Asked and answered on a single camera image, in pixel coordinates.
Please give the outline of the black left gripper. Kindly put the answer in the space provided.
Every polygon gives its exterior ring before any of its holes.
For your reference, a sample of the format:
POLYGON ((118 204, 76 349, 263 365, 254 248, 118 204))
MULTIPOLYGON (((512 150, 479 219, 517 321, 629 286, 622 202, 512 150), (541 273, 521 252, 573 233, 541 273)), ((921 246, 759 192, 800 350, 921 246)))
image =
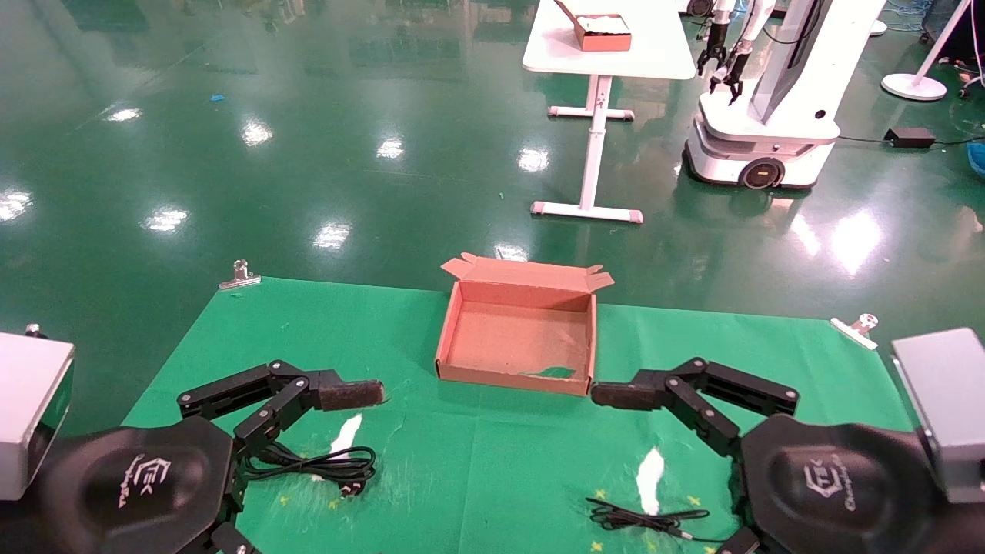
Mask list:
POLYGON ((258 553, 235 526, 249 478, 200 417, 53 446, 35 478, 45 553, 258 553))

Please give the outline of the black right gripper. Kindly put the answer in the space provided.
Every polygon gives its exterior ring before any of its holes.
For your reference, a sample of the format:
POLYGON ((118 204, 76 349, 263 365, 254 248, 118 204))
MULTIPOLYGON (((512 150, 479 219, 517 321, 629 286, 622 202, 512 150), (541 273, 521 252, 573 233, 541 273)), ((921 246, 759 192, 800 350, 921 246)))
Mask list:
POLYGON ((921 553, 937 487, 912 432, 766 419, 728 488, 739 528, 716 553, 921 553))

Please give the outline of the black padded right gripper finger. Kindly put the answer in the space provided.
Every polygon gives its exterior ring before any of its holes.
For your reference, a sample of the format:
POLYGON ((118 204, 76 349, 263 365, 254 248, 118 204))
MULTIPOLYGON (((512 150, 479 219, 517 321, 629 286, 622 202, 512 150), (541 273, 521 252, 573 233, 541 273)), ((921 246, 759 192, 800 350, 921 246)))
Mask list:
POLYGON ((718 456, 735 457, 739 427, 706 400, 710 396, 760 416, 794 416, 800 394, 728 365, 701 358, 674 369, 640 369, 629 382, 595 382, 592 401, 623 410, 669 410, 718 456))

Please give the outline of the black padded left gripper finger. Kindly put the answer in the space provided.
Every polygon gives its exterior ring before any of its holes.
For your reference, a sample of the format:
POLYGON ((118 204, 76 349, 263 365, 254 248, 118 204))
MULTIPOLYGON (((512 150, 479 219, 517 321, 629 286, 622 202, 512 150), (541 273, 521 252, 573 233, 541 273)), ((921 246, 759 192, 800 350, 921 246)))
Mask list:
POLYGON ((310 410, 342 411, 379 405, 382 382, 344 381, 333 369, 302 371, 282 360, 244 369, 177 396, 182 417, 212 420, 255 406, 233 429, 239 455, 258 455, 310 410))

